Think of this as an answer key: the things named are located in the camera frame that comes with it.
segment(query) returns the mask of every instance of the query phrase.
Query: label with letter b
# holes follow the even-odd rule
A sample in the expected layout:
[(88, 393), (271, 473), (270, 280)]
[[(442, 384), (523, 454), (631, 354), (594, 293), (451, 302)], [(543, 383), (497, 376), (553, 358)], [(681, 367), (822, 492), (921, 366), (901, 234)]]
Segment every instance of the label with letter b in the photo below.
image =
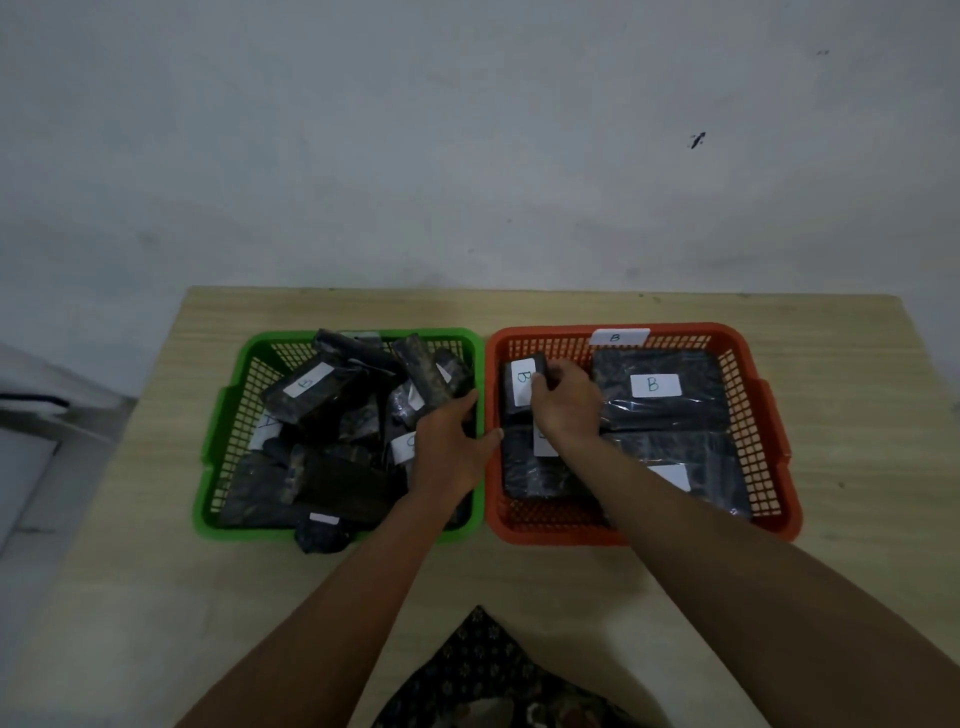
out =
[(679, 397), (684, 393), (677, 375), (630, 375), (630, 389), (637, 398)]

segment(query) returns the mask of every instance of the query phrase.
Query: white object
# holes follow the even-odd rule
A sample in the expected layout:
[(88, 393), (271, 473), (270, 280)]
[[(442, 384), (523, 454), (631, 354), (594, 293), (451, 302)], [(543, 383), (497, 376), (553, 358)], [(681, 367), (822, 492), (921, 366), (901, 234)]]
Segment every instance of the white object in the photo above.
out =
[[(440, 366), (440, 364), (437, 365), (437, 369), (440, 370), (440, 376), (442, 376), (444, 381), (449, 384), (450, 380), (453, 379), (453, 375), (448, 374), (446, 369)], [(410, 382), (410, 397), (408, 397), (407, 400), (410, 401), (410, 406), (413, 407), (414, 410), (418, 410), (425, 405), (423, 397), (420, 395), (420, 391), (418, 391), (417, 387), (414, 386), (413, 382)]]
[(690, 492), (690, 480), (686, 476), (686, 465), (651, 465), (650, 470), (680, 490)]
[(634, 397), (679, 397), (684, 393), (677, 375), (630, 375)]
[(537, 423), (534, 423), (534, 455), (537, 457), (560, 457), (560, 454), (553, 449), (546, 435), (540, 432)]
[(599, 328), (590, 336), (592, 347), (641, 347), (649, 328)]
[(314, 384), (323, 381), (324, 377), (330, 374), (332, 371), (333, 367), (331, 367), (325, 361), (322, 361), (293, 384), (288, 384), (285, 386), (283, 388), (283, 392), (290, 397), (299, 397)]
[(534, 359), (519, 359), (510, 362), (510, 376), (514, 380), (514, 404), (526, 407), (534, 395), (534, 373), (537, 362)]
[(340, 522), (336, 516), (328, 516), (326, 513), (311, 513), (310, 521), (317, 521), (320, 523), (329, 523), (330, 525), (336, 525)]
[(256, 421), (256, 425), (253, 426), (253, 434), (250, 436), (247, 449), (263, 449), (263, 444), (270, 438), (277, 437), (281, 429), (283, 429), (283, 423), (264, 410), (260, 419)]
[(402, 465), (407, 460), (412, 460), (416, 452), (417, 433), (411, 432), (407, 435), (400, 435), (390, 443), (390, 449), (394, 452), (394, 464)]

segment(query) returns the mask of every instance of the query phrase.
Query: orange basket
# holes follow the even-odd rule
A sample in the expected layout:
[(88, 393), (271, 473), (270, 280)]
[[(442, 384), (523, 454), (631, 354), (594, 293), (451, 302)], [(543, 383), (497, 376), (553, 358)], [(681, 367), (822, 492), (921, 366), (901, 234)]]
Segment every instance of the orange basket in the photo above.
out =
[[(500, 427), (500, 365), (535, 352), (548, 359), (570, 359), (589, 371), (589, 343), (598, 328), (649, 328), (642, 346), (632, 349), (706, 349), (723, 371), (730, 405), (730, 434), (750, 494), (752, 523), (793, 541), (804, 515), (787, 465), (790, 445), (773, 392), (756, 375), (744, 338), (723, 324), (598, 324), (575, 327), (503, 328), (487, 341), (486, 429)], [(598, 505), (564, 499), (517, 500), (503, 492), (499, 451), (487, 466), (487, 523), (510, 544), (522, 546), (625, 546), (607, 525)]]

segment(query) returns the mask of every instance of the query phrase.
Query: white wall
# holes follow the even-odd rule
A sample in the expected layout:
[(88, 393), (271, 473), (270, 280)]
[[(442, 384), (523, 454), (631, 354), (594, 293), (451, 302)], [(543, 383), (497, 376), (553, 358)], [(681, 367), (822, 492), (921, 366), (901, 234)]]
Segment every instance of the white wall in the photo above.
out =
[(0, 339), (135, 395), (193, 283), (890, 292), (960, 387), (958, 21), (8, 0)]

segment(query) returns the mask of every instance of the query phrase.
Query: left hand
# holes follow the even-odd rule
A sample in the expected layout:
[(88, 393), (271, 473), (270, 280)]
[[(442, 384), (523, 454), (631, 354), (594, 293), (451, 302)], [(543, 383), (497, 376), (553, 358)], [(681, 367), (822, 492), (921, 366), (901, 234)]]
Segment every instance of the left hand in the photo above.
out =
[(479, 440), (464, 434), (463, 421), (477, 402), (474, 389), (431, 412), (417, 423), (417, 454), (410, 492), (428, 495), (452, 512), (476, 487), (503, 439), (499, 427)]

